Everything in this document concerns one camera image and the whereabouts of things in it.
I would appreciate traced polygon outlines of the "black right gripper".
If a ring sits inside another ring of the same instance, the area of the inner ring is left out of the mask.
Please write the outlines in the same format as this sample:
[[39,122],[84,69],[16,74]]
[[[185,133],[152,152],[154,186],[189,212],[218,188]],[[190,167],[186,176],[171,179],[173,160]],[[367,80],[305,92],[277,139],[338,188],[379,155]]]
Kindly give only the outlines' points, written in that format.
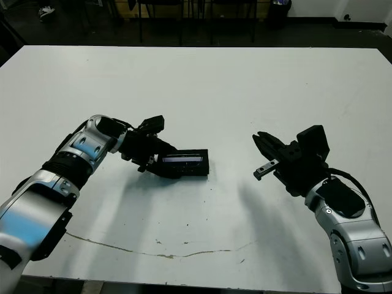
[[257,132],[252,138],[260,153],[268,159],[267,164],[254,171],[257,180],[272,172],[290,195],[305,196],[316,184],[327,179],[322,158],[303,153],[298,142],[285,145],[267,132]]

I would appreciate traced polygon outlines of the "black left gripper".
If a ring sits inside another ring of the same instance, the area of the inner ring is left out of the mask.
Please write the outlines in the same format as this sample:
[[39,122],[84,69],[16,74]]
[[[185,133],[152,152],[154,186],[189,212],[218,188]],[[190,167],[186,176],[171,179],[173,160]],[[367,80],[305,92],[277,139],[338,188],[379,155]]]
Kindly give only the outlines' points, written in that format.
[[180,178],[180,173],[167,165],[153,164],[158,153],[174,153],[177,149],[158,138],[156,132],[128,129],[119,147],[121,158],[138,165],[139,172],[157,175],[161,178]]

